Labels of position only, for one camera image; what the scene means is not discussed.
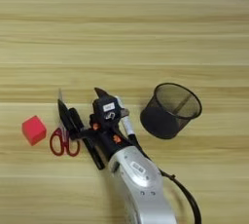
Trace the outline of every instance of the red scissors handle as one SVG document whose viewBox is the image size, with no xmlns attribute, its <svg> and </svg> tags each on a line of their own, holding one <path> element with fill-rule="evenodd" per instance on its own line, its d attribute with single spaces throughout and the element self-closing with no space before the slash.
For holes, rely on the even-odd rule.
<svg viewBox="0 0 249 224">
<path fill-rule="evenodd" d="M 58 137 L 58 139 L 59 139 L 60 151 L 56 151 L 53 148 L 54 139 L 56 137 Z M 77 141 L 77 149 L 76 149 L 76 151 L 75 152 L 71 152 L 71 150 L 70 150 L 70 141 L 69 141 L 69 133 L 68 133 L 68 131 L 66 132 L 66 140 L 63 140 L 63 134 L 62 134 L 61 128 L 57 128 L 53 132 L 53 134 L 51 136 L 51 140 L 50 140 L 50 147 L 51 147 L 52 152 L 56 156 L 62 156 L 64 154 L 64 151 L 66 150 L 66 153 L 67 153 L 68 156 L 70 156 L 70 157 L 76 157 L 80 153 L 80 150 L 81 150 L 80 142 Z"/>
<path fill-rule="evenodd" d="M 58 137 L 59 139 L 59 144 L 60 144 L 60 151 L 56 151 L 53 148 L 53 143 L 54 143 L 54 139 Z M 56 156 L 62 156 L 64 154 L 64 142 L 63 142 L 63 137 L 62 137 L 62 131 L 61 128 L 57 128 L 52 136 L 51 136 L 51 140 L 50 140 L 50 146 L 51 146 L 51 151 L 56 155 Z"/>
<path fill-rule="evenodd" d="M 70 141 L 69 141 L 69 133 L 68 131 L 66 132 L 66 141 L 63 143 L 65 149 L 66 149 L 66 153 L 68 156 L 70 157 L 76 157 L 79 153 L 80 153 L 80 150 L 81 150 L 81 145 L 80 145 L 80 142 L 79 141 L 76 141 L 77 143 L 77 149 L 75 152 L 71 152 L 70 150 Z"/>
</svg>

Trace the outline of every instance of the robotic arm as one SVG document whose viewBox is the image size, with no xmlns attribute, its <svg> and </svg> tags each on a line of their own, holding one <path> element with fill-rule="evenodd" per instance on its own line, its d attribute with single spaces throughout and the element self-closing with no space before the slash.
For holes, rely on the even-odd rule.
<svg viewBox="0 0 249 224">
<path fill-rule="evenodd" d="M 143 152 L 127 117 L 128 111 L 123 108 L 120 100 L 101 89 L 95 91 L 98 99 L 93 102 L 93 114 L 89 116 L 88 130 L 85 130 L 74 108 L 68 110 L 63 102 L 58 101 L 60 119 L 69 131 L 71 139 L 82 139 L 85 142 L 99 169 L 105 166 L 95 145 L 101 149 L 117 191 L 124 199 L 127 223 L 176 224 L 175 215 L 163 195 L 162 175 L 173 181 L 176 179 L 159 170 Z M 128 137 L 120 131 L 120 120 L 123 120 Z"/>
</svg>

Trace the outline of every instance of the black cable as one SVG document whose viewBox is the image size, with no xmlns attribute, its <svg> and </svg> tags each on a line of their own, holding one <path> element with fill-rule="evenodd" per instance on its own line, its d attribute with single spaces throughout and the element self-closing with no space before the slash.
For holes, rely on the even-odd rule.
<svg viewBox="0 0 249 224">
<path fill-rule="evenodd" d="M 198 204 L 196 202 L 196 199 L 194 198 L 194 196 L 190 193 L 189 190 L 187 190 L 176 178 L 175 175 L 170 175 L 166 172 L 164 172 L 163 170 L 160 169 L 160 173 L 162 176 L 167 177 L 169 180 L 173 181 L 183 192 L 183 194 L 185 195 L 185 197 L 187 198 L 191 209 L 193 211 L 194 214 L 194 218 L 195 218 L 195 224 L 201 224 L 201 214 L 198 208 Z"/>
</svg>

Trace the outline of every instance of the orange component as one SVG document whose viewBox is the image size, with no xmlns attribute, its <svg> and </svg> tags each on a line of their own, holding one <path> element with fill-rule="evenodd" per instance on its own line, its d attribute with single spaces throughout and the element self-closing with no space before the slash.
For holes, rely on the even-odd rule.
<svg viewBox="0 0 249 224">
<path fill-rule="evenodd" d="M 113 140 L 114 140 L 116 143 L 122 142 L 121 138 L 120 138 L 118 135 L 116 135 L 116 134 L 113 136 Z"/>
<path fill-rule="evenodd" d="M 100 128 L 100 126 L 99 126 L 97 123 L 94 123 L 94 124 L 92 125 L 92 128 L 93 128 L 95 131 L 97 131 L 97 130 Z"/>
</svg>

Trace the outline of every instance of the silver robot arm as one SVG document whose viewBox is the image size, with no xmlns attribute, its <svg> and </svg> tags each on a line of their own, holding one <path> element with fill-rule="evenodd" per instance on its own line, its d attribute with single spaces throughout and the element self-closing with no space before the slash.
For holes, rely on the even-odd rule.
<svg viewBox="0 0 249 224">
<path fill-rule="evenodd" d="M 163 195 L 159 169 L 135 146 L 117 152 L 109 162 L 116 188 L 124 198 L 131 224 L 176 224 Z"/>
</svg>

